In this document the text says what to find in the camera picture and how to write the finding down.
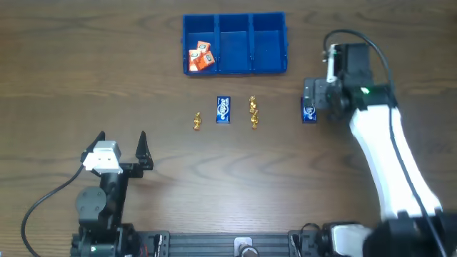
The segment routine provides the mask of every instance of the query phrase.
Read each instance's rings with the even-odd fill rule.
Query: blue tray
[[[287,70],[287,28],[283,12],[183,16],[183,70],[187,75],[277,74]],[[189,50],[211,44],[216,63],[189,71]]]

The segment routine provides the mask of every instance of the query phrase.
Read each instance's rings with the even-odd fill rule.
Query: wood grain surface
[[[285,11],[288,71],[280,76],[183,75],[183,14]],[[0,251],[30,256],[26,210],[79,167],[100,130],[134,161],[147,133],[154,171],[130,180],[124,222],[171,232],[288,231],[303,223],[379,220],[376,189],[347,124],[303,125],[305,77],[325,74],[332,29],[368,34],[386,53],[406,138],[443,207],[457,208],[455,0],[0,1]],[[335,41],[356,41],[337,36]],[[383,79],[373,58],[373,69]],[[256,95],[258,130],[248,98]],[[232,97],[218,126],[216,96]],[[201,131],[192,129],[200,111]],[[42,256],[67,256],[82,173],[31,215]]]

